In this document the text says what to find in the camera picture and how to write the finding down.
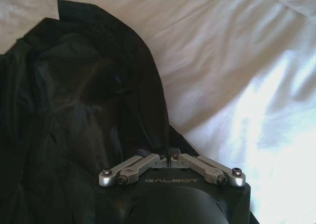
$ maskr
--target screw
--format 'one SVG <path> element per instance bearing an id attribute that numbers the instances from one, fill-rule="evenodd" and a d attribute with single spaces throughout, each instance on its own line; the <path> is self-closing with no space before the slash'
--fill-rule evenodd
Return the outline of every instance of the screw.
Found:
<path id="1" fill-rule="evenodd" d="M 232 173 L 233 173 L 234 176 L 241 176 L 242 175 L 242 170 L 240 168 L 235 167 L 235 168 L 232 169 Z"/>
<path id="2" fill-rule="evenodd" d="M 224 185 L 224 184 L 226 184 L 227 183 L 227 178 L 226 178 L 226 176 L 224 176 L 224 175 L 219 175 L 218 177 L 217 177 L 217 184 L 218 185 Z"/>
<path id="3" fill-rule="evenodd" d="M 125 184 L 127 184 L 127 177 L 124 176 L 124 175 L 120 175 L 120 176 L 118 177 L 118 183 L 119 183 L 120 185 L 125 185 Z"/>
<path id="4" fill-rule="evenodd" d="M 111 169 L 103 170 L 103 174 L 106 176 L 109 176 L 110 174 L 112 174 L 112 170 Z"/>
<path id="5" fill-rule="evenodd" d="M 178 159 L 179 159 L 179 156 L 180 156 L 180 154 L 176 153 L 176 154 L 173 155 L 173 158 L 176 159 L 176 160 L 178 160 Z"/>

